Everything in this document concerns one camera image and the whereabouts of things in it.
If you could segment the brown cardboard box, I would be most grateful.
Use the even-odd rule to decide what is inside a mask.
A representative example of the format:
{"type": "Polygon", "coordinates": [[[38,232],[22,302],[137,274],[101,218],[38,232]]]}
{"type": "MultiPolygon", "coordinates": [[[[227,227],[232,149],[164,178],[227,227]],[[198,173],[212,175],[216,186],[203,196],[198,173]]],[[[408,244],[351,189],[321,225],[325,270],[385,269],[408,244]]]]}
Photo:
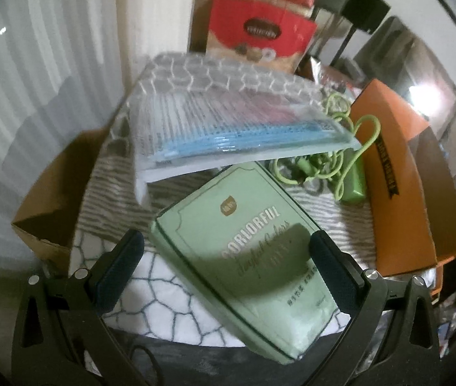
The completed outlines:
{"type": "Polygon", "coordinates": [[[107,135],[103,127],[72,140],[41,173],[11,223],[35,256],[61,273],[67,272],[82,198],[107,135]]]}

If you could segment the open box of clutter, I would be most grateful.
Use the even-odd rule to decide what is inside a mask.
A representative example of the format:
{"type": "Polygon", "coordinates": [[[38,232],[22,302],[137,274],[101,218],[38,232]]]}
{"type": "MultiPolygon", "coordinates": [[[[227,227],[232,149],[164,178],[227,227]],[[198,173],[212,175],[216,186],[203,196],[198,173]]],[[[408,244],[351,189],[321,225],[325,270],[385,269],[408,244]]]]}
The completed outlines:
{"type": "Polygon", "coordinates": [[[354,91],[359,88],[344,73],[322,64],[312,56],[306,56],[299,62],[295,74],[299,77],[309,79],[320,86],[342,93],[345,91],[354,91]]]}

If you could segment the black speaker on stand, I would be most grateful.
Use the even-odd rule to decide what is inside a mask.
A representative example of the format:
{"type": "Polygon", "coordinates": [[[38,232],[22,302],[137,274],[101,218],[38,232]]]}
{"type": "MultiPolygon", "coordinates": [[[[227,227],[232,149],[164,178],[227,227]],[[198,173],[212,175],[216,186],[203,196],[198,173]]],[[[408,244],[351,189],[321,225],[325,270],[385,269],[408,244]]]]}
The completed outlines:
{"type": "Polygon", "coordinates": [[[357,30],[372,35],[389,11],[390,5],[384,0],[347,0],[341,15],[350,22],[351,27],[334,55],[330,66],[336,65],[357,30]]]}

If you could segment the orange cardboard box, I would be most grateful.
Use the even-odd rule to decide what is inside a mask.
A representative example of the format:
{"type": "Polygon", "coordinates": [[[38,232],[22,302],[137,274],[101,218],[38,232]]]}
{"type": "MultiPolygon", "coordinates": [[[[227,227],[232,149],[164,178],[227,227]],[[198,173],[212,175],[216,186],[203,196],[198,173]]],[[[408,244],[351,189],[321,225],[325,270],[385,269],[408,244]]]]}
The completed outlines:
{"type": "Polygon", "coordinates": [[[351,119],[375,116],[380,135],[363,154],[376,265],[383,276],[438,267],[456,258],[456,190],[431,126],[377,79],[351,119]]]}

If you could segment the bright lamp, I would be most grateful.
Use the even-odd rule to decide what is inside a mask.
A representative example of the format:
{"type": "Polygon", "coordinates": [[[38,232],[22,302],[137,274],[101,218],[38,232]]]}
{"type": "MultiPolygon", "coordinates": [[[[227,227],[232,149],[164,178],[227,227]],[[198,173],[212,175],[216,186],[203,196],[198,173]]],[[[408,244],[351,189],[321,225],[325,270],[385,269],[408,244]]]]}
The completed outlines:
{"type": "Polygon", "coordinates": [[[422,83],[409,87],[412,105],[426,111],[437,110],[442,107],[442,93],[437,86],[430,83],[422,83]]]}

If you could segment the brown sofa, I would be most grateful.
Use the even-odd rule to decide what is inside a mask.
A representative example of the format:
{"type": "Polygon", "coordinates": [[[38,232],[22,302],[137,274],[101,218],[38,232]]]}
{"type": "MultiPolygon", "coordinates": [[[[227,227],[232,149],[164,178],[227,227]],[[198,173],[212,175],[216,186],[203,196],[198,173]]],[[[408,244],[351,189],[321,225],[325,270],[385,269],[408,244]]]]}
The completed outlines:
{"type": "Polygon", "coordinates": [[[388,17],[355,56],[367,78],[405,98],[426,119],[456,186],[456,84],[424,41],[399,17],[388,17]]]}

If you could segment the green tissue pack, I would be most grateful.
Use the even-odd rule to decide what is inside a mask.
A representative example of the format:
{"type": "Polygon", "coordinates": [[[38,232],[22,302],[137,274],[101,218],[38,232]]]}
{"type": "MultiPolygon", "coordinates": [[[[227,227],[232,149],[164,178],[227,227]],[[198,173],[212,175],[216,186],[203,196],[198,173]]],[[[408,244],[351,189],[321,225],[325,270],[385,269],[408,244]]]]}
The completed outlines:
{"type": "Polygon", "coordinates": [[[309,253],[315,221],[257,162],[230,166],[152,221],[149,239],[206,309],[280,364],[338,307],[309,253]]]}

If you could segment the clear bag of blue masks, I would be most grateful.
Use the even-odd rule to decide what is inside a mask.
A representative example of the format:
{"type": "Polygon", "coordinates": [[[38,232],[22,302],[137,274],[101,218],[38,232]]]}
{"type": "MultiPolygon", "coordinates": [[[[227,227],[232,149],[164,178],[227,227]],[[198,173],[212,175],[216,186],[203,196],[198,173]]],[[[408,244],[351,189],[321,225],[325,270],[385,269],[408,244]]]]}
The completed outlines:
{"type": "Polygon", "coordinates": [[[318,103],[252,89],[137,92],[128,99],[139,204],[148,184],[251,161],[357,150],[354,134],[318,103]]]}

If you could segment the white curtain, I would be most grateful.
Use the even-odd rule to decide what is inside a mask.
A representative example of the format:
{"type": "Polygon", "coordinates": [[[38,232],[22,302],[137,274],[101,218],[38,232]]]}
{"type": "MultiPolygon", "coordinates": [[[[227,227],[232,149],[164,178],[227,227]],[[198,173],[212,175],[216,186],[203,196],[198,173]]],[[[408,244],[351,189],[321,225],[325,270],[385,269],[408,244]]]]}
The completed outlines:
{"type": "Polygon", "coordinates": [[[0,273],[32,268],[11,227],[46,166],[108,123],[144,62],[189,45],[193,0],[0,0],[0,273]]]}

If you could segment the red collection gift bag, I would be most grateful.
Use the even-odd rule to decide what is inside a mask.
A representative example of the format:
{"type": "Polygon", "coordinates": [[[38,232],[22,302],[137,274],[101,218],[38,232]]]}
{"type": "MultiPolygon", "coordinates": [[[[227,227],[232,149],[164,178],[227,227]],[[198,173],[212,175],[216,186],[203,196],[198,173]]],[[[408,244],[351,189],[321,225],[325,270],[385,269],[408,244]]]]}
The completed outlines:
{"type": "Polygon", "coordinates": [[[314,37],[310,19],[257,0],[212,0],[206,53],[293,73],[314,37]]]}

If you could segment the grey patterned blanket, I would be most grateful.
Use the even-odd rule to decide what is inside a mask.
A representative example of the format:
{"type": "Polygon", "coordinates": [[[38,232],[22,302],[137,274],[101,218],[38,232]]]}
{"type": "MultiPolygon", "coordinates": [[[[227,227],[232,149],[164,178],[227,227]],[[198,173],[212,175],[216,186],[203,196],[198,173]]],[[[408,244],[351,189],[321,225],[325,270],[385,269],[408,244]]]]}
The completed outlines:
{"type": "MultiPolygon", "coordinates": [[[[81,203],[70,269],[90,268],[123,233],[148,232],[151,221],[212,176],[211,170],[164,179],[148,186],[146,199],[135,195],[130,139],[130,107],[144,92],[169,90],[253,89],[299,98],[313,106],[328,94],[311,80],[241,61],[197,53],[168,52],[147,61],[102,145],[81,203]]],[[[110,328],[155,339],[199,346],[238,348],[241,342],[206,310],[148,247],[120,301],[105,317],[110,328]]]]}

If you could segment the green power bank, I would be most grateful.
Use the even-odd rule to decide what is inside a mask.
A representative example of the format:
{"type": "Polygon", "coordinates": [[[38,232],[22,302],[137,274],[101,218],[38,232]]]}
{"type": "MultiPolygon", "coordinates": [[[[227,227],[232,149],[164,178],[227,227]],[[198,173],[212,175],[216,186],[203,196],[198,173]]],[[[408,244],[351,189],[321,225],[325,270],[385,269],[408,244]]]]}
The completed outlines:
{"type": "Polygon", "coordinates": [[[346,204],[357,205],[366,200],[365,167],[362,159],[358,159],[344,177],[343,194],[341,201],[346,204]]]}

